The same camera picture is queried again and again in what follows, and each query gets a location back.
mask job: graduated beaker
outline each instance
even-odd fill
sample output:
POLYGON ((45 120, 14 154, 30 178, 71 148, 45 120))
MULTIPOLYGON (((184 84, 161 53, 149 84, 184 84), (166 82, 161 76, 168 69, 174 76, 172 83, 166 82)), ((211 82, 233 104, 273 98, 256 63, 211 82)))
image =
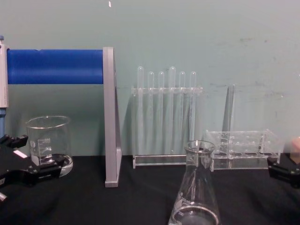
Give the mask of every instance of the graduated beaker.
POLYGON ((183 176, 169 225, 220 225, 218 204, 211 173, 214 144, 192 141, 185 151, 186 171, 183 176))
POLYGON ((52 163, 64 157, 60 176, 73 168, 68 125, 70 118, 65 116, 42 116, 26 122, 31 160, 36 165, 52 163))

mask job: white sticker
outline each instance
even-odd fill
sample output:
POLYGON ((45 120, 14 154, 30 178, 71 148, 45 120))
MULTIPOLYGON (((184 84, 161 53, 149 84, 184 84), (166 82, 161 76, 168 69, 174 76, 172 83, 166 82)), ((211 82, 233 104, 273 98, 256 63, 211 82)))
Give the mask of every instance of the white sticker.
POLYGON ((14 151, 14 153, 22 158, 27 158, 27 156, 23 152, 20 152, 19 150, 14 151))
POLYGON ((4 182, 5 182, 5 178, 1 179, 0 180, 0 185, 4 184, 4 182))

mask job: erlenmeyer flask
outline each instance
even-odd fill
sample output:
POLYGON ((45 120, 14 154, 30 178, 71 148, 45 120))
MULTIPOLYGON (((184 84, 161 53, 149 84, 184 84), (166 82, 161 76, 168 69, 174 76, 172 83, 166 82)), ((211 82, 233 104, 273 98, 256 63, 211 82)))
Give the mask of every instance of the erlenmeyer flask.
POLYGON ((192 141, 185 147, 186 172, 169 225, 220 225, 218 204, 210 177, 214 144, 192 141))

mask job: glass beaker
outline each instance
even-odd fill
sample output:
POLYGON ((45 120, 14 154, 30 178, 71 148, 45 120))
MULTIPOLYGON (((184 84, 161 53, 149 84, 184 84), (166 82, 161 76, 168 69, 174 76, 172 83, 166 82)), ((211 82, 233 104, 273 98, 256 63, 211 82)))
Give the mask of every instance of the glass beaker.
POLYGON ((205 141, 192 141, 185 147, 186 171, 169 225, 221 224, 210 177, 211 154, 214 148, 214 144, 205 141))
POLYGON ((73 168, 68 125, 65 116, 42 116, 26 122, 31 160, 36 165, 51 163, 64 157, 60 176, 67 175, 73 168))

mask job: flask rim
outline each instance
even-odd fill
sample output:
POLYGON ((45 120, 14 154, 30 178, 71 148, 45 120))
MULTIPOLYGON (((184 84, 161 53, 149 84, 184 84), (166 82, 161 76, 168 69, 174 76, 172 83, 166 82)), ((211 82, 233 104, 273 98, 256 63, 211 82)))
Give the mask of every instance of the flask rim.
POLYGON ((184 149, 187 152, 211 154, 215 149, 215 145, 208 141, 195 140, 189 141, 184 149), (208 147, 201 147, 201 143, 208 145, 208 147))

